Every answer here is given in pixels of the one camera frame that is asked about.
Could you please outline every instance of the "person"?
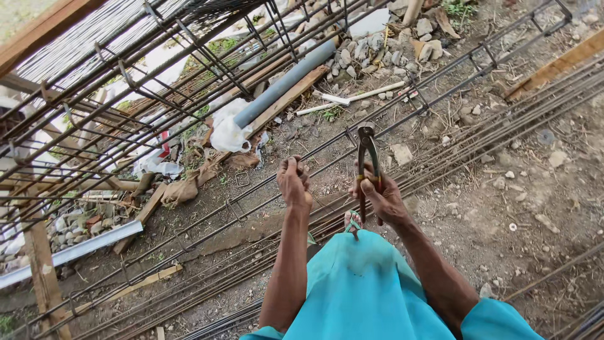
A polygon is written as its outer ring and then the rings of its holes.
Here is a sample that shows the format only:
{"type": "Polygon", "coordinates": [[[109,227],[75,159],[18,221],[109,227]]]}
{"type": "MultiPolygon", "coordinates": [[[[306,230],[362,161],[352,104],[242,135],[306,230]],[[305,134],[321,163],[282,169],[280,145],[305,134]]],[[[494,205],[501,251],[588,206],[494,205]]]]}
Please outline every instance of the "person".
{"type": "MultiPolygon", "coordinates": [[[[241,339],[542,339],[509,304],[478,297],[433,248],[407,212],[396,182],[384,174],[383,194],[369,179],[349,193],[356,199],[362,190],[378,217],[396,231],[419,280],[400,252],[364,230],[353,211],[344,216],[345,232],[306,263],[312,196],[300,160],[289,157],[277,172],[287,206],[281,243],[260,329],[241,339]]],[[[368,163],[364,168],[370,177],[373,168],[368,163]]]]}

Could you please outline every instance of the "rebar cage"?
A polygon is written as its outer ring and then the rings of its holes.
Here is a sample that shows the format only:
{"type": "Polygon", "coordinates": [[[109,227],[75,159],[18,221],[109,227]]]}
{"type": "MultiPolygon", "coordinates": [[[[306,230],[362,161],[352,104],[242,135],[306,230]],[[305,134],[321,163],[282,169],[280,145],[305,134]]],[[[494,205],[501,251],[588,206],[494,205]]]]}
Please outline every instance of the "rebar cage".
{"type": "MultiPolygon", "coordinates": [[[[116,30],[109,36],[101,37],[87,53],[78,53],[75,58],[71,58],[67,67],[59,69],[53,66],[50,71],[40,70],[36,65],[42,62],[43,57],[39,54],[32,57],[24,63],[22,70],[19,70],[19,77],[11,74],[0,82],[0,85],[17,90],[16,94],[11,93],[7,96],[9,98],[6,103],[0,103],[2,107],[0,108],[2,122],[0,190],[3,191],[0,197],[1,244],[15,239],[36,223],[48,223],[61,209],[71,205],[74,200],[83,197],[91,190],[130,188],[130,191],[134,191],[137,183],[119,179],[118,174],[121,171],[153,152],[163,152],[164,145],[180,138],[186,130],[203,122],[235,97],[249,97],[251,89],[256,85],[267,81],[292,63],[296,63],[323,42],[345,33],[349,26],[384,7],[387,2],[387,0],[326,1],[311,7],[307,6],[305,1],[298,1],[292,7],[281,9],[275,0],[239,2],[236,7],[230,2],[214,5],[215,2],[212,1],[201,1],[201,5],[197,3],[196,8],[204,11],[190,13],[187,6],[191,6],[192,1],[157,0],[153,3],[145,2],[138,11],[132,13],[132,19],[116,26],[116,30]],[[265,7],[268,14],[267,23],[259,27],[254,25],[252,18],[249,17],[258,6],[265,7]],[[350,14],[365,7],[366,9],[361,13],[350,14]],[[329,15],[313,26],[307,27],[302,33],[292,34],[303,22],[308,26],[313,15],[323,11],[324,8],[328,10],[329,15]],[[209,41],[241,20],[245,22],[246,35],[236,44],[216,55],[208,47],[209,41]],[[324,34],[328,27],[334,29],[329,34],[324,34]],[[304,51],[300,49],[305,42],[317,36],[323,37],[318,39],[317,44],[304,51]],[[155,68],[145,69],[141,66],[141,60],[145,55],[168,41],[178,46],[178,52],[155,68]],[[185,72],[176,81],[162,79],[161,75],[165,70],[186,58],[199,67],[185,72]],[[119,92],[108,95],[102,88],[115,81],[116,77],[122,77],[127,86],[119,92]],[[133,107],[125,109],[116,105],[132,95],[141,98],[133,107]],[[62,117],[68,122],[65,129],[54,125],[54,122],[62,117]],[[45,138],[39,138],[39,134],[45,134],[45,138]]],[[[118,6],[118,1],[111,1],[90,17],[95,20],[103,18],[104,13],[115,6],[118,6]]],[[[353,154],[354,137],[350,131],[360,122],[375,119],[395,105],[402,106],[404,99],[410,98],[412,94],[416,95],[415,100],[406,100],[404,110],[406,114],[402,118],[376,134],[376,138],[385,136],[410,118],[429,111],[443,99],[453,96],[460,89],[489,74],[499,65],[522,53],[531,44],[554,33],[570,19],[570,12],[559,0],[545,1],[425,79],[418,80],[411,75],[409,84],[398,96],[303,156],[303,160],[306,160],[342,140],[349,140],[352,143],[348,151],[320,167],[311,176],[322,173],[353,154]],[[559,20],[554,23],[540,22],[539,14],[545,10],[557,11],[559,20]],[[503,37],[522,25],[534,27],[535,34],[527,39],[526,43],[507,51],[502,43],[503,37]],[[467,77],[456,86],[438,94],[430,90],[439,78],[460,69],[464,70],[467,77]]],[[[73,30],[77,28],[67,32],[66,35],[74,34],[73,30]]],[[[72,307],[71,316],[45,332],[33,336],[35,339],[43,338],[87,310],[107,301],[121,289],[136,284],[146,276],[167,267],[182,254],[279,199],[280,194],[275,194],[269,200],[249,210],[242,209],[239,214],[232,207],[232,204],[238,204],[255,191],[264,188],[274,178],[273,175],[255,183],[207,216],[183,229],[176,230],[173,236],[139,257],[125,261],[120,269],[107,277],[82,291],[70,294],[69,299],[33,318],[16,333],[29,335],[33,324],[59,307],[73,306],[73,301],[78,297],[87,296],[102,282],[115,275],[124,274],[125,283],[102,296],[89,298],[90,304],[82,310],[76,311],[72,307]],[[202,238],[189,242],[188,246],[180,242],[181,235],[192,228],[199,227],[218,214],[228,216],[229,222],[202,238]],[[127,274],[129,267],[173,241],[181,245],[180,250],[165,257],[151,268],[141,270],[139,274],[127,274]]],[[[338,224],[336,219],[337,217],[328,215],[328,218],[316,221],[314,231],[320,233],[322,230],[333,228],[338,224]]],[[[271,237],[270,242],[264,244],[267,249],[274,248],[278,244],[278,238],[275,238],[275,235],[271,237]]],[[[250,256],[245,255],[244,252],[238,254],[233,255],[242,257],[238,261],[244,261],[250,256]]],[[[231,287],[240,282],[241,278],[250,277],[269,268],[275,256],[270,254],[272,253],[263,256],[240,276],[228,272],[227,268],[221,270],[225,274],[217,279],[222,284],[220,289],[231,287]]],[[[190,280],[193,279],[201,280],[198,275],[190,280]]],[[[163,301],[182,290],[191,289],[190,287],[196,284],[196,282],[187,282],[182,284],[181,290],[160,294],[156,299],[163,301]]],[[[209,289],[202,294],[199,293],[197,299],[180,303],[183,308],[190,308],[220,291],[209,289]]],[[[134,307],[130,314],[134,315],[137,308],[144,308],[148,303],[151,302],[134,307]]],[[[143,318],[129,328],[143,320],[147,319],[143,318]]],[[[144,332],[162,320],[165,318],[152,319],[131,332],[128,332],[129,328],[126,327],[126,330],[109,337],[128,338],[144,332]]],[[[120,319],[117,318],[106,322],[80,335],[79,338],[92,336],[119,321],[120,319]]]]}

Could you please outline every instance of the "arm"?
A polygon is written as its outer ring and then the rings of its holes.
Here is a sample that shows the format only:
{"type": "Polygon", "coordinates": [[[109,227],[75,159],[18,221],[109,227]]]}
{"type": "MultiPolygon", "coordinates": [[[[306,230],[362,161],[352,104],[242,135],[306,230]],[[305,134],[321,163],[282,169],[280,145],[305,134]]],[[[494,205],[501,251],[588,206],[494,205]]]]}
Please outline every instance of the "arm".
{"type": "Polygon", "coordinates": [[[277,184],[287,204],[281,243],[266,288],[259,327],[285,333],[306,300],[306,237],[312,207],[309,176],[300,156],[281,162],[277,184]]]}
{"type": "MultiPolygon", "coordinates": [[[[373,168],[365,164],[365,174],[372,177],[373,168]]],[[[447,323],[456,336],[461,335],[461,322],[480,300],[472,286],[433,248],[430,239],[409,216],[400,199],[394,180],[382,174],[384,193],[378,194],[369,180],[361,189],[371,201],[376,213],[394,228],[416,264],[419,280],[428,304],[447,323]]],[[[358,188],[351,188],[356,198],[358,188]]]]}

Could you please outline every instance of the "foot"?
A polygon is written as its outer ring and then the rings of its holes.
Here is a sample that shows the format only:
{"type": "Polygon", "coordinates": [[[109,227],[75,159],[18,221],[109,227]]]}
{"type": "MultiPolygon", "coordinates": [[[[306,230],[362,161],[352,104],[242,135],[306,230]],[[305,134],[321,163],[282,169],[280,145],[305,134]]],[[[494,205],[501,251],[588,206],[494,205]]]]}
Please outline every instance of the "foot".
{"type": "MultiPolygon", "coordinates": [[[[359,215],[356,214],[351,214],[350,211],[347,211],[344,213],[344,226],[348,226],[350,224],[350,219],[352,218],[353,221],[355,221],[359,227],[363,228],[363,223],[361,222],[361,217],[359,215]]],[[[350,232],[353,232],[356,230],[355,226],[351,226],[350,227],[350,232]]]]}

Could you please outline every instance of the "gray pvc pipe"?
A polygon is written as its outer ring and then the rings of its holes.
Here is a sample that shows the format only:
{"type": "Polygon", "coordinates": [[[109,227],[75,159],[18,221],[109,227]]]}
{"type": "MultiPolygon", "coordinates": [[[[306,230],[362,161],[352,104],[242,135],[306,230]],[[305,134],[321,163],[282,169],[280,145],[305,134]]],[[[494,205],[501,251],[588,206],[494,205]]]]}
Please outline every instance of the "gray pvc pipe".
{"type": "Polygon", "coordinates": [[[245,109],[236,115],[234,118],[235,124],[239,125],[242,129],[248,126],[254,119],[258,118],[262,112],[284,95],[285,92],[296,85],[300,79],[327,60],[335,50],[336,44],[333,39],[330,39],[311,51],[300,60],[298,65],[284,74],[281,79],[272,84],[263,94],[259,95],[256,100],[251,102],[245,109]]]}

